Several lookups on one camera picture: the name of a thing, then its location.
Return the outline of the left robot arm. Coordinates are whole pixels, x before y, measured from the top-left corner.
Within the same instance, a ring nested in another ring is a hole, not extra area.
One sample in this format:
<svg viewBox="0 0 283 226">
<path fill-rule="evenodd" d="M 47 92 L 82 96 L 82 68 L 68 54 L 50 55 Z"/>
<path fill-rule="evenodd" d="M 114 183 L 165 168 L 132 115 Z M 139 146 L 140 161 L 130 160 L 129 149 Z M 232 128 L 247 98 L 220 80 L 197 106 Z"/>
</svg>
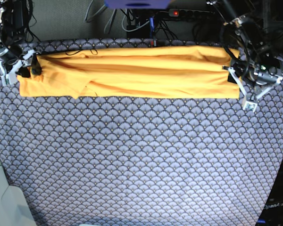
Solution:
<svg viewBox="0 0 283 226">
<path fill-rule="evenodd" d="M 226 53 L 231 57 L 228 81 L 238 85 L 243 94 L 243 110 L 255 111 L 258 101 L 283 80 L 283 65 L 274 56 L 264 34 L 251 17 L 255 8 L 249 0 L 209 0 L 221 16 L 219 38 Z M 224 43 L 224 33 L 228 26 L 234 27 L 235 39 L 243 49 L 245 59 L 236 57 Z"/>
</svg>

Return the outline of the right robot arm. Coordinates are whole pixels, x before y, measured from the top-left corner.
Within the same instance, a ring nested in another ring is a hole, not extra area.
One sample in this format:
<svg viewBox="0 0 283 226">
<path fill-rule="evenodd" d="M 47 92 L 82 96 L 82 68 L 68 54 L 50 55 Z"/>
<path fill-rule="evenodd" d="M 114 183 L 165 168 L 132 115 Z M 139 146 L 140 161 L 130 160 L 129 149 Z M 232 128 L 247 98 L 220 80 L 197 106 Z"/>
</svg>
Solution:
<svg viewBox="0 0 283 226">
<path fill-rule="evenodd" d="M 33 1 L 31 0 L 0 0 L 0 70 L 3 86 L 17 82 L 17 76 L 31 77 L 40 75 L 42 68 L 38 62 L 38 51 L 30 49 L 24 52 L 21 44 L 30 34 L 33 18 Z"/>
</svg>

